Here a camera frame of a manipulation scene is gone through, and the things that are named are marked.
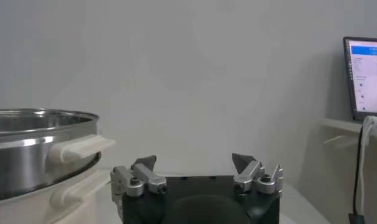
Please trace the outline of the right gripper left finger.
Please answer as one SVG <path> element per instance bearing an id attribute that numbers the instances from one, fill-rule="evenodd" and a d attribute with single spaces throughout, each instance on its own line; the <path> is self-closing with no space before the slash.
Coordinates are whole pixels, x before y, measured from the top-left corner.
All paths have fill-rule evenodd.
<path id="1" fill-rule="evenodd" d="M 114 167 L 110 173 L 112 200 L 120 203 L 123 195 L 132 198 L 141 197 L 146 187 L 153 194 L 166 192 L 166 177 L 157 175 L 153 171 L 156 161 L 157 156 L 150 155 L 138 158 L 129 168 Z"/>

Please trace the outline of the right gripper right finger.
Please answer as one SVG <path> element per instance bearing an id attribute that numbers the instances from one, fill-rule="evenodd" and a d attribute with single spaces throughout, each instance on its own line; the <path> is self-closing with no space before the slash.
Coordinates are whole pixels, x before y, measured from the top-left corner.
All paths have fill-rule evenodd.
<path id="1" fill-rule="evenodd" d="M 261 194 L 282 194 L 284 169 L 278 164 L 271 174 L 253 156 L 238 153 L 231 154 L 238 172 L 233 177 L 234 187 L 242 193 L 250 192 L 253 187 Z"/>

